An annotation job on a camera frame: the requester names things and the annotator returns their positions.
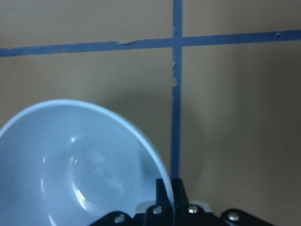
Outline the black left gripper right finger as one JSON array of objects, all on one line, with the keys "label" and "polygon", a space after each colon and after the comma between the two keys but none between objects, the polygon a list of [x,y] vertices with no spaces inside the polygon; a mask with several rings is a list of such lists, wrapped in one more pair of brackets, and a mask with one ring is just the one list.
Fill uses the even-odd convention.
[{"label": "black left gripper right finger", "polygon": [[188,207],[189,200],[184,188],[183,181],[180,178],[173,178],[171,185],[174,194],[174,208],[175,208],[175,226],[188,226]]}]

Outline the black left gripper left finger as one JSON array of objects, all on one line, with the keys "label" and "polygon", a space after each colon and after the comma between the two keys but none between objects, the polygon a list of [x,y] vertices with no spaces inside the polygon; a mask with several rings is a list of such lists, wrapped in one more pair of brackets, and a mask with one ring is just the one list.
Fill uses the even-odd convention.
[{"label": "black left gripper left finger", "polygon": [[156,201],[147,208],[144,226],[171,226],[173,224],[173,209],[168,199],[162,179],[156,179]]}]

